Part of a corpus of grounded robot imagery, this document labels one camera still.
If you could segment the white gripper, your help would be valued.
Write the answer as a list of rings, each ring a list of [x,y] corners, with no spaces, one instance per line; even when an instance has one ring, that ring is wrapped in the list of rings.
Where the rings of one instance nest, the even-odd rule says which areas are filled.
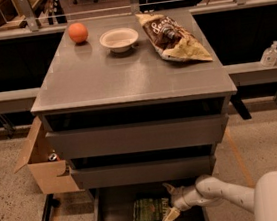
[[[174,221],[180,216],[180,211],[197,206],[199,197],[194,185],[174,187],[164,183],[163,186],[171,194],[171,207],[166,211],[162,221]]]

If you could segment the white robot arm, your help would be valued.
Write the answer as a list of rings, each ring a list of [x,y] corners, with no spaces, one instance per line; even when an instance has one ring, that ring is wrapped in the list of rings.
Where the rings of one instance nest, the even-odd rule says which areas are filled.
[[[254,214],[255,221],[277,221],[277,171],[261,176],[254,188],[231,184],[213,176],[200,176],[192,186],[173,187],[164,183],[171,195],[171,207],[162,221],[174,221],[182,211],[206,207],[219,199]]]

